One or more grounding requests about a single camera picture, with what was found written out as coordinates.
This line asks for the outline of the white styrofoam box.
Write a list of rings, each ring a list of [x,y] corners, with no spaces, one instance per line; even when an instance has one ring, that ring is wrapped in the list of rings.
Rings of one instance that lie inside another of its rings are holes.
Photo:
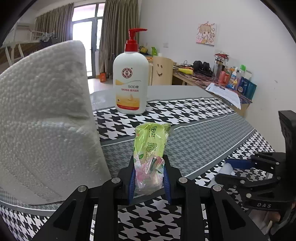
[[[43,205],[110,178],[80,41],[44,48],[1,73],[2,189]]]

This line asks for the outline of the white lotion pump bottle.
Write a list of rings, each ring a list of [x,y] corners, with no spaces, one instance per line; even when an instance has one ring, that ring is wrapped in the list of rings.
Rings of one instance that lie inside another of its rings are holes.
[[[124,114],[142,114],[147,104],[149,85],[149,62],[138,52],[135,36],[147,29],[130,29],[125,51],[113,62],[113,87],[115,108]]]

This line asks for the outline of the green tissue packet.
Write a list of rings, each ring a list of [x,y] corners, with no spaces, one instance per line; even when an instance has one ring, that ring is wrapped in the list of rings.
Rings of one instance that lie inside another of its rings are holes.
[[[133,161],[135,192],[150,195],[163,186],[163,154],[169,137],[169,123],[143,123],[135,128]]]

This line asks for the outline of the orange bucket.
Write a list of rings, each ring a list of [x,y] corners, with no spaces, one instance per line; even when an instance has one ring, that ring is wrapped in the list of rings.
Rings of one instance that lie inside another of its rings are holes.
[[[105,73],[105,72],[100,73],[100,75],[99,75],[99,80],[100,80],[100,82],[102,82],[102,83],[107,81],[107,77],[106,77],[106,73]]]

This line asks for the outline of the glass balcony door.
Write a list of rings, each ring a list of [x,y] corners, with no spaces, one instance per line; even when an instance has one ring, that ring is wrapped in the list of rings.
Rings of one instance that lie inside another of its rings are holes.
[[[88,78],[99,75],[99,47],[105,3],[76,6],[72,17],[73,40],[83,43],[85,48]]]

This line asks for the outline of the houndstooth table mat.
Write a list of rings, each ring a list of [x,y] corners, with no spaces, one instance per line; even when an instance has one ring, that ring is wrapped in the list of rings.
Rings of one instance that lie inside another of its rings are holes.
[[[142,123],[169,123],[171,133],[165,154],[172,166],[200,186],[207,186],[226,159],[246,159],[272,146],[244,118],[216,98],[155,100],[140,115],[119,113],[115,108],[94,112],[107,166],[116,176],[132,154],[135,128]],[[86,152],[81,130],[61,122],[31,126],[18,145],[26,160],[38,167],[66,166],[78,170]],[[181,208],[163,196],[140,197],[137,204],[118,212],[120,240],[179,240]]]

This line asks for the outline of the left brown curtain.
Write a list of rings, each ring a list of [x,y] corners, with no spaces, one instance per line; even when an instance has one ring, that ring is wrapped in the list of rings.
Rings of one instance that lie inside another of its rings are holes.
[[[70,3],[36,18],[35,31],[54,33],[59,42],[72,40],[71,24],[74,14],[74,3]]]

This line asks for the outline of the white paper sheets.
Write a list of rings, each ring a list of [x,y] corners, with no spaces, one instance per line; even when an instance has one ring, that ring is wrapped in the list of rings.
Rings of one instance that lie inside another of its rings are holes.
[[[210,83],[206,87],[206,91],[222,97],[223,99],[229,101],[236,108],[241,109],[241,102],[237,93],[214,83]]]

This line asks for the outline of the metal bunk bed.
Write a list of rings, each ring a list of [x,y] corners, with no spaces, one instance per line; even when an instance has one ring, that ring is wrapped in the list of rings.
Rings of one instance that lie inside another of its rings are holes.
[[[55,32],[40,32],[31,23],[16,23],[1,45],[1,65],[20,59],[56,43]]]

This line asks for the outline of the brown curtain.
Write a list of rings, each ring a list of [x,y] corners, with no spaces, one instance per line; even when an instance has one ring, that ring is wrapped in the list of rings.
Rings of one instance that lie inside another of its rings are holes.
[[[36,18],[35,31],[54,33],[59,42],[72,40],[71,24],[74,14],[74,3],[70,3]]]
[[[114,59],[125,50],[128,30],[138,28],[138,1],[106,1],[99,45],[99,72],[112,74]]]

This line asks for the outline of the anime girl wall poster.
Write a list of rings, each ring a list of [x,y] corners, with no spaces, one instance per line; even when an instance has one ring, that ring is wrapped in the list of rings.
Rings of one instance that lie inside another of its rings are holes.
[[[203,23],[198,26],[196,43],[204,45],[215,45],[217,25],[215,23]]]

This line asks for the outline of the right brown curtain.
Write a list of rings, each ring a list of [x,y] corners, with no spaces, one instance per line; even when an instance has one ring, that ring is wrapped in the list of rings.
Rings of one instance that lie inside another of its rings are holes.
[[[128,30],[138,28],[138,1],[106,1],[99,45],[99,72],[112,74],[114,59],[125,50]]]

